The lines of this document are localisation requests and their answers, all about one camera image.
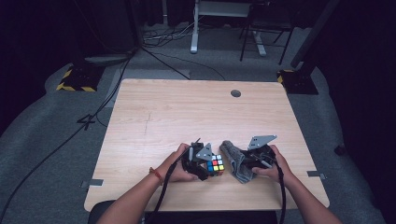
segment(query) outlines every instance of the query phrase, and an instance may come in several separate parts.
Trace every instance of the chair leg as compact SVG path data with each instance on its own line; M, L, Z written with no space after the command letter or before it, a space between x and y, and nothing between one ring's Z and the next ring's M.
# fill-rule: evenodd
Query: chair leg
M244 28L242 28L242 32L241 32L241 34L239 35L239 39L241 39L241 37L242 37L242 34L244 33L245 29L246 29L246 27L244 26Z
M247 44L247 39L248 39L248 32L249 32L249 29L247 27L246 28L246 32L245 32L245 38L244 38L244 46L242 47L241 57L239 58L240 62L242 62L242 58L244 57L245 46Z
M280 34L277 36L277 38L274 40L274 44L276 43L276 41L283 35L283 31L280 32Z
M294 29L293 29L293 28L291 28L291 30L290 30L290 33L289 33L289 36L288 36L288 40L286 41L285 48L283 49L283 52L282 52L282 56L280 57L279 65L281 65L281 64L282 64L283 57L285 56L286 49L288 48L288 45L289 45L289 41L290 41L291 35L293 34L293 30L294 30Z

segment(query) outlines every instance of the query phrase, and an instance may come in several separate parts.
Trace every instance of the wrist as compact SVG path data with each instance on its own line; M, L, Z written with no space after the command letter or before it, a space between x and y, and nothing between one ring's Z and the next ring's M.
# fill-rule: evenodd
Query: wrist
M291 174L291 175L285 175L283 177L283 181L285 183L285 187L287 189L292 189L296 184L299 184L300 180L297 178L297 176Z
M152 167L150 167L149 170L148 170L148 173L150 175L155 176L158 179L160 185L163 184L164 174L160 173L158 169L153 169Z
M158 167L158 168L155 169L155 170L158 172L158 174L160 174L161 178L162 178L163 181L164 181L164 180L165 180L165 177L166 177L166 172L167 172L168 170L163 169L161 166Z

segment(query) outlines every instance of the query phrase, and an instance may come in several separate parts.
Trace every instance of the cable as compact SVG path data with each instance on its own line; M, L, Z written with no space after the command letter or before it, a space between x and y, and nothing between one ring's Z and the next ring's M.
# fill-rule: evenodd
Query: cable
M181 157L187 152L188 150L185 150L170 166L168 171L166 172L165 180L163 181L163 190L161 191L160 198L158 199L157 205L155 205L154 211L151 213L151 215L148 218L147 224L151 223L152 220L154 220L155 216L158 213L158 210L160 209L161 203L163 202L163 196L165 195L166 189L168 187L168 182L169 179L171 178L172 173L174 172L177 162L180 161Z
M215 71L217 74L219 74L219 76L221 76L222 77L222 79L225 81L225 77L218 71L218 70L216 70L216 69L214 69L214 68L212 68L212 67L210 67L210 66L207 66L207 65L204 65L204 64L201 64L201 63L196 63L196 62L192 62L192 61L189 61L189 60L185 60L185 59L180 59L180 58L178 58L178 57L174 57L174 56L169 56L169 55L166 55L166 54L162 54L162 53L155 53L155 52L151 52L152 54L159 54L159 55L162 55L162 56L164 56L164 57L168 57L168 58L174 58L174 59L178 59L178 60L181 60L181 61L183 61L183 62L187 62L187 63L195 63L195 64L198 64L198 65L201 65L201 66L203 66L203 67L206 67L206 68L209 68L209 69L212 69L213 71Z
M144 49L143 47L141 48L143 51L147 52L149 55L151 55L152 57L154 57L155 59L157 59L160 63L163 63L165 66L171 68L172 70L174 70L175 72L181 74L184 78L186 78L187 80L191 80L189 77L186 77L184 74L182 74L181 72L177 71L176 68L172 67L171 65L165 63L164 61L162 61L161 59L159 59L157 56L155 56L154 54L152 54L150 51Z
M105 127L107 128L107 125L105 125L104 123L102 123L102 121L99 120L98 115L96 115L96 120L97 120L100 124L102 124L102 126L105 126Z
M277 163L276 159L274 159L274 164L276 165L277 172L279 174L279 184L280 184L280 189L282 191L282 213L280 214L279 224L283 224L286 215L286 190L285 190L285 182L283 181L284 174L279 164Z
M185 34L185 35L183 35L183 33L184 33L186 30L188 30L190 27L192 27L193 25L194 25L194 22L191 23L191 24L189 24L189 25L188 25L187 27L185 27L184 29L181 28L182 31L180 31L177 35L175 35L175 32L176 32L176 31L175 31L175 28L174 28L173 32L170 33L170 34L167 34L167 35L165 34L166 31L169 30L169 29L166 29L165 32L163 32L161 35L155 35L155 36L151 36L151 37L148 37L148 38L144 38L144 41L150 40L150 39L157 39L157 38L158 38L159 40L158 40L158 43L157 43L157 44L144 43L143 46L146 47L146 48L163 47L163 46L165 46L166 44L168 44L169 42L171 42L172 40L179 40L179 39L185 37L186 35L192 35L192 33L187 33L187 34Z
M35 170L37 170L48 158L50 158L53 154L55 154L57 151L59 151L59 149L61 149L64 145L66 145L76 134L79 133L79 131L81 131L85 125L87 125L87 123L89 123L94 117L96 117L96 115L105 107L105 105L110 101L110 99L113 97L114 93L116 92L116 89L119 87L120 82L122 81L122 77L123 74L125 72L125 68L128 65L129 61L131 61L133 56L131 56L127 63L124 65L122 72L120 74L120 79L117 82L116 87L114 88L113 92L102 102L102 104L99 106L99 108L96 110L96 112L93 114L93 116L89 116L88 120L82 124L74 133L72 133L65 141L63 141L58 147L56 147L54 150L51 151L51 153L45 157L41 162L39 162L24 178L23 180L18 184L18 186L14 189L14 191L12 191L11 195L8 197L8 200L6 202L6 205L3 208L3 211L1 213L0 216L0 223L3 222L3 219L6 215L6 211L9 207L9 204L11 203L12 199L14 198L15 194L18 192L18 190L20 189L20 187L23 185L23 183L26 181L27 178L29 178L32 173L35 172Z

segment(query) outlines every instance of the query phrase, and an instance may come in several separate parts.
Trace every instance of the person's left hand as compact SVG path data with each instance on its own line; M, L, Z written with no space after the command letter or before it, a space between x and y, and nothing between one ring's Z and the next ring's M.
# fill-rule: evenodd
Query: person's left hand
M171 164L181 155L189 145L187 144L180 144L176 152L172 152L168 158L166 158L165 161L157 168L158 173L160 173L161 177L165 179L166 172L168 171L169 167ZM183 167L181 165L181 161L177 162L177 166L172 173L171 177L169 178L169 182L177 182L177 181L192 181L198 179L197 175L189 174L186 171L183 170Z

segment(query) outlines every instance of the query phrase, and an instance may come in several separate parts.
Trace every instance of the black strap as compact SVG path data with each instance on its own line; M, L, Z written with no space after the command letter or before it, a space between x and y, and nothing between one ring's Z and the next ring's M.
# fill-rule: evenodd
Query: black strap
M180 161L181 157L186 153L188 150L185 150L183 154L181 154L173 163L171 166L169 166L168 171L166 172L165 180L163 181L163 190L161 191L160 198L158 199L157 205L154 208L154 211L151 213L151 215L148 218L148 224L151 223L155 216L158 213L158 210L160 209L161 203L163 202L163 196L165 195L166 188L168 187L169 179L171 178L172 173L174 172L177 162Z
M279 224L283 224L286 215L286 190L285 190L285 182L283 181L284 174L276 160L274 160L274 164L276 165L277 172L279 174L279 184L280 184L280 189L282 191L282 213L280 215Z

